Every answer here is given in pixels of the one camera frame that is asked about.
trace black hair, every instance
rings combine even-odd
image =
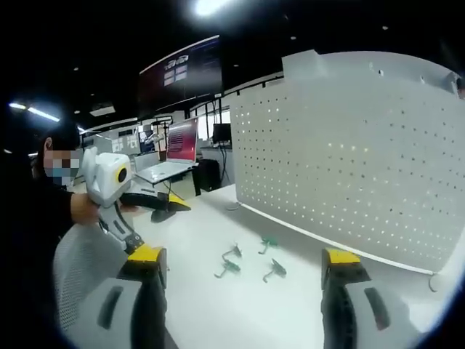
[[[47,138],[52,138],[52,149],[54,151],[74,151],[80,144],[78,126],[74,121],[62,119],[57,125],[49,129],[39,143],[36,160],[36,174],[46,177],[44,170],[44,144]]]

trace red screen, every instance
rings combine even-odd
[[[195,161],[197,118],[188,119],[169,127],[168,159]]]

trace laptop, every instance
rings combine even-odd
[[[198,119],[192,118],[171,125],[168,130],[168,148],[166,161],[148,167],[136,173],[136,176],[155,185],[175,175],[189,171],[197,166],[195,148],[197,147]]]

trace black ceiling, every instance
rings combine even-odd
[[[282,56],[307,49],[399,52],[456,71],[465,66],[463,15],[444,1],[231,0],[210,17],[195,15],[196,2],[21,4],[4,51],[9,101],[50,103],[85,129],[135,117],[139,71],[216,34],[225,89],[280,71]],[[89,114],[107,101],[116,113]]]

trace green clip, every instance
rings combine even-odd
[[[233,253],[236,257],[242,258],[242,251],[239,250],[239,246],[237,244],[230,251],[223,253],[221,257],[223,260],[226,260],[225,257],[231,253]]]
[[[277,274],[281,278],[284,278],[287,274],[286,269],[284,269],[284,267],[281,264],[276,262],[274,259],[271,259],[271,260],[272,260],[272,269],[267,275],[263,277],[263,281],[266,283],[268,282],[267,280],[268,276],[271,276],[272,274]]]
[[[269,246],[276,247],[278,245],[276,240],[273,238],[262,238],[262,244],[264,244],[264,250],[259,252],[259,254],[267,253]]]
[[[231,271],[233,273],[239,273],[240,272],[239,265],[237,265],[237,264],[235,264],[233,262],[230,262],[229,260],[225,260],[223,262],[223,268],[224,268],[224,270],[222,271],[222,273],[219,274],[219,275],[215,274],[215,277],[222,278],[226,274],[227,271]]]

